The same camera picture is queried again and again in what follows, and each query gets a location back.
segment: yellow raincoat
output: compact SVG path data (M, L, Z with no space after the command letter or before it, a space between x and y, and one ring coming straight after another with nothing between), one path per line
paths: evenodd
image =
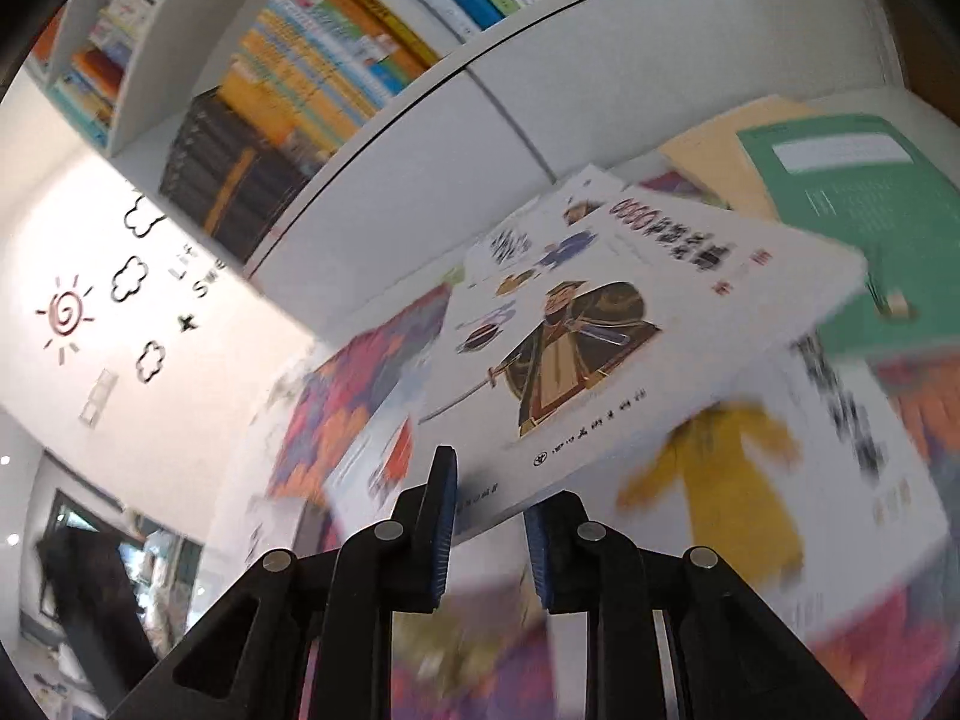
M789 430L760 406L720 404L675 429L654 464L628 478L616 504L646 506L683 479L693 543L712 547L756 587L795 576L803 541L779 493L744 451L743 437L787 467L799 460Z

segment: white label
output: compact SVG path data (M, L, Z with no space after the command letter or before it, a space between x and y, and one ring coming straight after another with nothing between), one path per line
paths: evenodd
M827 170L829 167L912 162L910 155L889 135L867 132L857 135L827 135L774 146L788 172Z

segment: green book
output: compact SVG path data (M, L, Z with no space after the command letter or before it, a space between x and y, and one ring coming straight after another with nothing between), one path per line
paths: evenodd
M781 220L859 248L867 292L819 328L830 354L960 334L960 193L886 119L796 119L739 132Z

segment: beige folder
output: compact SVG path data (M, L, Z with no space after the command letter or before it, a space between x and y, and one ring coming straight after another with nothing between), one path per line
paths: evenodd
M712 191L737 213L776 220L776 207L736 133L817 115L818 111L809 105L770 95L688 129L664 143L659 152L691 181Z

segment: sun drawing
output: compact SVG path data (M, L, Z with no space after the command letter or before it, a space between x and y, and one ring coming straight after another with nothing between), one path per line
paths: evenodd
M80 288L77 286L79 283L80 276L74 276L73 285L70 289L61 290L61 281L59 276L56 276L56 291L54 296L50 298L50 305L46 308L37 309L37 314L43 314L47 317L47 322L50 322L50 329L54 331L53 338L50 338L43 345L44 349L50 348L58 338L63 340L73 335L83 322L93 322L93 317L83 315L83 299L93 292L93 287L86 288L86 291L80 295ZM56 355L61 365L64 364L67 348L74 352L80 351L80 348L73 341L63 341L56 348Z

